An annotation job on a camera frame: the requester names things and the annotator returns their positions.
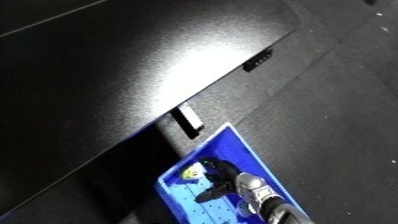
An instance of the black table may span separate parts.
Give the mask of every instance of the black table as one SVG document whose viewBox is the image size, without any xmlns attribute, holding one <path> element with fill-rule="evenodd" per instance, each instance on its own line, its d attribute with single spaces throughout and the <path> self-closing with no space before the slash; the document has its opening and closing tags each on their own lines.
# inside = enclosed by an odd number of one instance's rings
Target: black table
<svg viewBox="0 0 398 224">
<path fill-rule="evenodd" d="M 92 4 L 87 7 L 69 1 L 58 8 L 36 1 L 46 7 L 22 14 L 29 1 L 3 7 L 0 214 L 133 136 L 297 25 L 279 0 L 83 1 Z"/>
</svg>

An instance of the yellow object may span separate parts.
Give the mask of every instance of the yellow object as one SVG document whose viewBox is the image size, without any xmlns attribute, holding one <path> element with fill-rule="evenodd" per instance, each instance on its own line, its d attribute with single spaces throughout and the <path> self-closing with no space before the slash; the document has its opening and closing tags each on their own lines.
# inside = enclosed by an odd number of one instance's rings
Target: yellow object
<svg viewBox="0 0 398 224">
<path fill-rule="evenodd" d="M 205 169 L 199 162 L 192 164 L 181 172 L 181 179 L 183 180 L 197 180 L 204 176 Z"/>
</svg>

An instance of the blue bin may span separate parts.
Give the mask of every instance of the blue bin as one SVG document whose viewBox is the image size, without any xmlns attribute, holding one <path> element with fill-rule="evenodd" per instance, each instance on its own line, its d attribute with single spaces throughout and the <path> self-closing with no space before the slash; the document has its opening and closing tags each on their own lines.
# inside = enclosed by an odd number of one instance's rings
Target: blue bin
<svg viewBox="0 0 398 224">
<path fill-rule="evenodd" d="M 161 175 L 156 183 L 157 192 L 180 223 L 264 223 L 256 215 L 246 218 L 239 215 L 236 206 L 241 198 L 237 195 L 230 194 L 202 204 L 194 201 L 195 197 L 211 184 L 206 178 L 182 180 L 180 171 L 198 162 L 199 158 L 207 156 L 228 160 L 244 172 L 263 177 L 285 200 L 302 210 L 232 125 L 225 124 L 207 141 Z"/>
</svg>

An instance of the gray floor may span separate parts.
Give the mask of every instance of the gray floor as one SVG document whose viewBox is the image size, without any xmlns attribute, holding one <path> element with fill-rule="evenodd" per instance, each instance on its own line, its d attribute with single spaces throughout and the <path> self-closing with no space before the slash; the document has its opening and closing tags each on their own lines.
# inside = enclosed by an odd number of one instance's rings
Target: gray floor
<svg viewBox="0 0 398 224">
<path fill-rule="evenodd" d="M 123 164 L 146 165 L 115 169 L 129 155 L 120 146 L 2 223 L 174 223 L 151 184 L 177 160 L 172 149 L 187 153 L 225 122 L 317 223 L 396 223 L 398 0 L 286 1 L 301 25 L 274 56 L 188 101 L 206 125 L 198 138 L 166 115 L 128 147 L 155 138 L 165 146 L 148 151 L 162 156 L 134 155 Z M 143 186 L 126 180 L 147 170 Z"/>
</svg>

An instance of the metal bracket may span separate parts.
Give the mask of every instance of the metal bracket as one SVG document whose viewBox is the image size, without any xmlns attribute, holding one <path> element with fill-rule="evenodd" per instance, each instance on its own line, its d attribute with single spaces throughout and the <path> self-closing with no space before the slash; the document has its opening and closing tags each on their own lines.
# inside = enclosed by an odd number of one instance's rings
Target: metal bracket
<svg viewBox="0 0 398 224">
<path fill-rule="evenodd" d="M 202 120 L 200 120 L 188 103 L 181 104 L 170 113 L 190 139 L 196 138 L 204 128 Z"/>
<path fill-rule="evenodd" d="M 255 55 L 254 57 L 252 57 L 251 59 L 249 59 L 248 61 L 246 61 L 243 64 L 243 70 L 245 70 L 246 72 L 250 72 L 271 57 L 272 57 L 272 49 L 267 48 L 258 53 L 257 55 Z"/>
</svg>

